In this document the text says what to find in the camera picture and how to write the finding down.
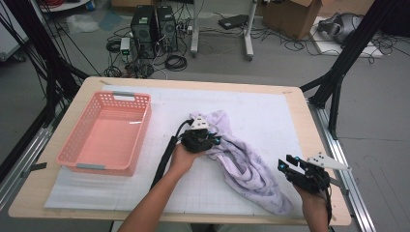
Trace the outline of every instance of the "white device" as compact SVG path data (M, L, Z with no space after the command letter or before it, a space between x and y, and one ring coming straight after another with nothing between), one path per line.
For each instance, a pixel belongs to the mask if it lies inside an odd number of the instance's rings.
M352 169L351 167L341 162L338 162L328 156L323 156L321 154L316 155L311 158L307 158L307 162L314 164L316 166L319 166L319 167L323 167L323 168L331 168L331 169L337 169L337 170L351 170Z
M198 115L190 125L192 130L208 129L209 127L209 123L201 115Z
M130 38L122 38L120 46L121 56L126 64L132 62L131 40Z

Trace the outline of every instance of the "human hand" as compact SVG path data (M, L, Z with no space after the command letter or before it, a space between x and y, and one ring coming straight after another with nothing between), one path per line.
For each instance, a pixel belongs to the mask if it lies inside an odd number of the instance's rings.
M175 173L179 177L182 177L185 173L187 173L190 170L195 159L204 154L205 152L195 154L190 153L187 150L185 150L182 144L177 144L172 154L168 172Z
M317 194L311 194L295 185L293 187L302 197L302 210L310 231L328 231L326 200Z

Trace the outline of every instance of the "table leg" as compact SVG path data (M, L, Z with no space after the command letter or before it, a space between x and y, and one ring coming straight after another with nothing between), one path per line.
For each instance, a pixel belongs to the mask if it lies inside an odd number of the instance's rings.
M252 30L252 24L253 24L253 18L256 12L256 6L257 6L257 0L252 0L250 12L249 12L248 26L247 26L247 30L244 32L245 46L247 48L247 56L250 61L252 61L252 58L253 58L253 48L252 48L252 42L250 40L250 31Z
M199 27L198 27L198 0L193 0L193 26L192 26L192 37L190 39L190 53L193 58L196 57L196 52L198 51L198 40L199 40Z

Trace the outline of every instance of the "pink plastic basket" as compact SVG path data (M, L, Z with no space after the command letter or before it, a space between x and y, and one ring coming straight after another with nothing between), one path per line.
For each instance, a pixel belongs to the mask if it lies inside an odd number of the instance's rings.
M151 117L151 97L96 92L57 162L76 172L132 176Z

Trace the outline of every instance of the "computer tower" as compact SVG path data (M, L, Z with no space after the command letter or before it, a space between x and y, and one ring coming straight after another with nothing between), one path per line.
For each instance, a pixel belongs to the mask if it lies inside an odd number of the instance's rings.
M131 29L137 57L143 59L155 58L155 45L159 40L159 32L154 6L136 6Z
M157 7L158 24L162 49L165 52L177 51L176 21L170 6Z

